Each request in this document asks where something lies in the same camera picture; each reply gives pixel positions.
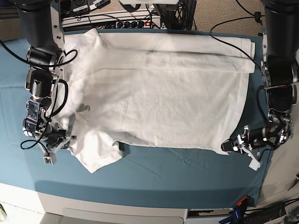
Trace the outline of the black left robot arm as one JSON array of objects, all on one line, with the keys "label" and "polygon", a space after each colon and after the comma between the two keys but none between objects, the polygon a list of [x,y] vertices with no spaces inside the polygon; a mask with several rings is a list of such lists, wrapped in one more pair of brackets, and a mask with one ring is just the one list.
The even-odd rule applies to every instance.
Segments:
[{"label": "black left robot arm", "polygon": [[250,13],[257,23],[266,22],[261,62],[263,85],[255,100],[265,127],[250,130],[221,145],[224,152],[251,154],[253,149],[274,151],[293,137],[299,63],[299,2],[297,0],[263,0],[264,12]]}]

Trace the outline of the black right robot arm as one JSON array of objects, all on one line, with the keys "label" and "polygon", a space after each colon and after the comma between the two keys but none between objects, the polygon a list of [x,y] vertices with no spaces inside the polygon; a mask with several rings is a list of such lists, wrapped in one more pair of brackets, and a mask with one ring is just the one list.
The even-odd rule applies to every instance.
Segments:
[{"label": "black right robot arm", "polygon": [[24,35],[30,44],[26,55],[29,71],[25,89],[31,94],[26,102],[27,116],[23,133],[39,145],[47,164],[56,162],[59,149],[67,149],[75,136],[54,122],[65,106],[69,88],[63,80],[64,34],[60,23],[58,0],[17,0],[15,2]]}]

